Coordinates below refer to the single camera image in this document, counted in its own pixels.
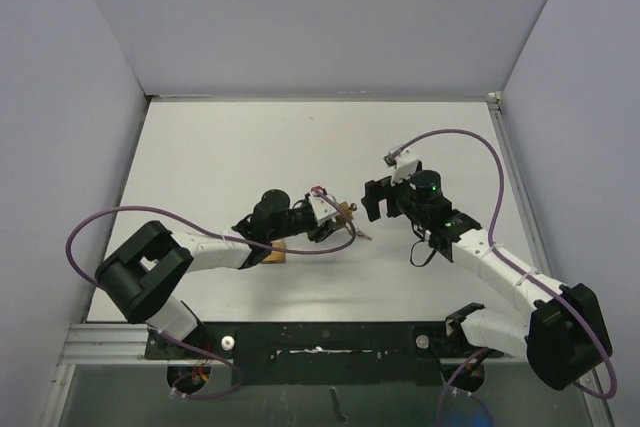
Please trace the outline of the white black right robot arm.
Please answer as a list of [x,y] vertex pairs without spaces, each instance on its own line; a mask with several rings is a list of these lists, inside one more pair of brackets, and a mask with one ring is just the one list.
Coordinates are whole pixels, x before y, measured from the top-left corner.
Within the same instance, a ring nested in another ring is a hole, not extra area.
[[370,221],[387,209],[409,219],[414,235],[433,252],[466,269],[491,287],[519,314],[518,320],[478,302],[449,314],[445,342],[459,356],[487,348],[525,360],[547,386],[562,390],[612,355],[612,345],[595,293],[569,287],[493,243],[489,232],[454,208],[440,175],[419,170],[396,182],[391,177],[364,185],[362,204]]

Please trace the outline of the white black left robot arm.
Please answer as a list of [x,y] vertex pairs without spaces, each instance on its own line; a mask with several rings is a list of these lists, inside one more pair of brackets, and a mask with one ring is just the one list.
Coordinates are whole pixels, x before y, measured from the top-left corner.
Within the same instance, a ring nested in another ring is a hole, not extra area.
[[334,232],[355,230],[347,203],[314,188],[296,203],[272,189],[253,211],[227,234],[206,234],[200,227],[173,233],[159,221],[140,227],[97,268],[95,280],[131,324],[145,324],[168,335],[168,346],[180,357],[200,352],[201,321],[173,296],[182,278],[217,268],[248,269],[272,252],[286,253],[276,243],[305,234],[320,243]]

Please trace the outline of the small brass padlock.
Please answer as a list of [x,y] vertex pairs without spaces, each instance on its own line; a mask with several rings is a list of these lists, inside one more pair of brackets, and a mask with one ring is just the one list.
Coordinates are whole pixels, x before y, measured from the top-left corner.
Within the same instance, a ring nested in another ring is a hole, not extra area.
[[336,222],[340,225],[346,225],[352,222],[355,217],[355,212],[358,210],[358,205],[354,202],[341,202],[339,204],[339,212],[336,217]]

